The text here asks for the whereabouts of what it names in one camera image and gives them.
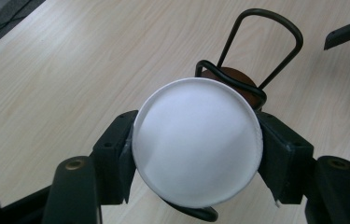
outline white plate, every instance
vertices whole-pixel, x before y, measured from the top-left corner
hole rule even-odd
[[[221,203],[259,168],[262,134],[247,101],[230,87],[192,77],[151,95],[133,127],[133,157],[147,185],[189,208]]]

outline light wood surface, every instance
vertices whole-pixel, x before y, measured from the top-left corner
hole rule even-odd
[[[63,160],[89,155],[120,113],[159,87],[216,63],[236,17],[260,7],[301,30],[301,53],[265,89],[271,113],[315,146],[350,160],[350,42],[323,50],[350,23],[350,1],[47,0],[0,40],[0,202],[52,181]],[[246,19],[225,66],[257,84],[294,46],[273,21]],[[304,205],[276,207],[259,175],[215,206],[217,223],[306,223]],[[105,223],[204,223],[160,200],[135,175],[129,204],[103,207]]]

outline black cable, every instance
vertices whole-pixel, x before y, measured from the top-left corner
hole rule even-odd
[[[19,21],[19,20],[25,19],[25,18],[26,18],[25,16],[24,16],[24,17],[18,17],[18,18],[15,18],[15,17],[16,17],[24,8],[26,8],[27,5],[29,5],[29,3],[31,3],[31,2],[32,2],[32,0],[27,1],[21,8],[19,8],[19,9],[14,13],[14,15],[12,15],[12,17],[11,17],[8,21],[6,21],[6,22],[4,22],[4,23],[1,23],[1,24],[0,24],[0,31],[1,31],[3,28],[5,28],[6,26],[8,26],[10,23],[14,22],[14,21]]]

